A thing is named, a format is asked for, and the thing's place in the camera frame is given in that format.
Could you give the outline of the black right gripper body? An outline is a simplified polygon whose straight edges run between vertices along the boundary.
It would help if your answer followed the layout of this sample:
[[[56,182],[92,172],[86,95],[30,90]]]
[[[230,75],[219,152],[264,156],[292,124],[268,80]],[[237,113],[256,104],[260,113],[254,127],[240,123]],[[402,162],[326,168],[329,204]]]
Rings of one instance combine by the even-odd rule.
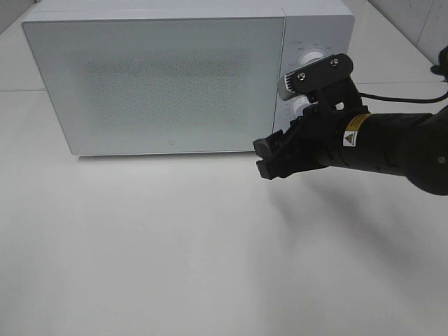
[[[318,153],[331,154],[333,146],[343,144],[347,125],[352,120],[363,122],[370,115],[350,78],[316,85],[294,80],[293,91],[306,96],[311,105],[276,140],[277,175],[328,167],[320,162]]]

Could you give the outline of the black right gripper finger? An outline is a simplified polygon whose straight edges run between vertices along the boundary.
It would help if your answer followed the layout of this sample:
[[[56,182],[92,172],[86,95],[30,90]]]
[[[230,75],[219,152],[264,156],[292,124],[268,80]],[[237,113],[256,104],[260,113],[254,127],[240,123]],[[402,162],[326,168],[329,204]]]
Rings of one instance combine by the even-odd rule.
[[[291,155],[273,155],[256,162],[260,176],[264,179],[284,179],[293,171],[293,159]]]
[[[288,142],[288,134],[279,130],[266,138],[253,142],[255,154],[259,158],[283,157],[290,153],[291,146]]]

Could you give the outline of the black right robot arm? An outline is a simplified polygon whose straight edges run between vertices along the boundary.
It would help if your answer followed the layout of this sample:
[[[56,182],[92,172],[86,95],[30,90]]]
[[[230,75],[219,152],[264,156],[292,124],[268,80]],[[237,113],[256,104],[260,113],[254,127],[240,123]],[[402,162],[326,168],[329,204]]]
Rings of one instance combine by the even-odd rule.
[[[447,109],[374,113],[346,78],[312,90],[314,103],[286,132],[253,142],[264,179],[341,167],[406,177],[421,190],[447,195]]]

